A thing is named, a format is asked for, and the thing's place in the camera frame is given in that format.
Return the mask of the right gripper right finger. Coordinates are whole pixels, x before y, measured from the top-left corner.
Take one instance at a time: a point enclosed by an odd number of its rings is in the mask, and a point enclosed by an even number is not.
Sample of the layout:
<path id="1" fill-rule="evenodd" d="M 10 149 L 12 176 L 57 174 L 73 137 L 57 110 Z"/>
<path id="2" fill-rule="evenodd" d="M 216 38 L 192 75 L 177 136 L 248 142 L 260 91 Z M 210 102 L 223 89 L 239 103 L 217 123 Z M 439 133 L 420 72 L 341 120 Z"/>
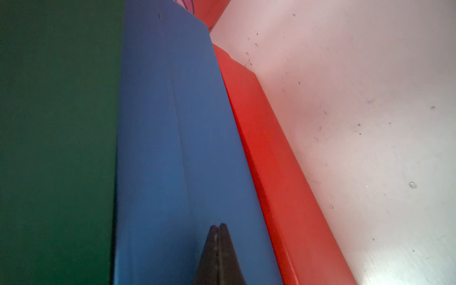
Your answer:
<path id="1" fill-rule="evenodd" d="M 218 227 L 218 284 L 246 285 L 228 226 Z"/>

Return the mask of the red shoebox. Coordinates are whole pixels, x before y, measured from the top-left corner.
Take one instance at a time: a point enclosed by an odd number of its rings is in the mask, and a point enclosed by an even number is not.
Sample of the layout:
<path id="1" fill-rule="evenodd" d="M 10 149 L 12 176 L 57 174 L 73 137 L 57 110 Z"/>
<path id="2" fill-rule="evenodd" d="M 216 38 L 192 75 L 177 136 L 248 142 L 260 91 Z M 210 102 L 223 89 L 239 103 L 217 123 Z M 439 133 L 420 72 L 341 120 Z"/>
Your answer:
<path id="1" fill-rule="evenodd" d="M 283 283 L 355 284 L 257 76 L 213 50 Z"/>

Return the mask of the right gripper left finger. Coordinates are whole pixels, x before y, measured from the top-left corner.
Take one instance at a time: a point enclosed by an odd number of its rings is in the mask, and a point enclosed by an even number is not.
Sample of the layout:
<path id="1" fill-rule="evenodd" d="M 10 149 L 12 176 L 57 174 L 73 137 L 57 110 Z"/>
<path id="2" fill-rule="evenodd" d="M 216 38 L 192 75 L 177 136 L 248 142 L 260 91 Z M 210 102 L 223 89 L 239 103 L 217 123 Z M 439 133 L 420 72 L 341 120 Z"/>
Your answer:
<path id="1" fill-rule="evenodd" d="M 199 260 L 193 285 L 218 285 L 219 283 L 219 228 L 211 226 Z"/>

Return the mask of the blue shoebox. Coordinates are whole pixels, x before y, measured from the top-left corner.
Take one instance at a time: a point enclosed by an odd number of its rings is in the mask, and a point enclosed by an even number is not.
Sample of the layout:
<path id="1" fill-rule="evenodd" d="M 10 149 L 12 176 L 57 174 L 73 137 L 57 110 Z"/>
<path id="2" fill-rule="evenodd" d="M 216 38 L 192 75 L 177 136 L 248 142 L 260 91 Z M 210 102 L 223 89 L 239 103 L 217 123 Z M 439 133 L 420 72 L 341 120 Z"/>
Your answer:
<path id="1" fill-rule="evenodd" d="M 127 1 L 116 176 L 117 285 L 189 285 L 226 224 L 245 281 L 280 270 L 206 25 L 173 1 Z"/>

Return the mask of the green shoebox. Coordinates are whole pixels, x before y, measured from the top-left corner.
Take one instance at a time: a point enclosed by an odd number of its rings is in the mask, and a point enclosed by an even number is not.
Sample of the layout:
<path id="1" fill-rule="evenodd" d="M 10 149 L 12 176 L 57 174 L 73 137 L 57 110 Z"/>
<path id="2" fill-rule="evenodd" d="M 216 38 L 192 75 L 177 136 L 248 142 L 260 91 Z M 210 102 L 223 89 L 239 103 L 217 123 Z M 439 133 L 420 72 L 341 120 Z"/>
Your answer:
<path id="1" fill-rule="evenodd" d="M 123 1 L 1 2 L 1 283 L 111 283 Z"/>

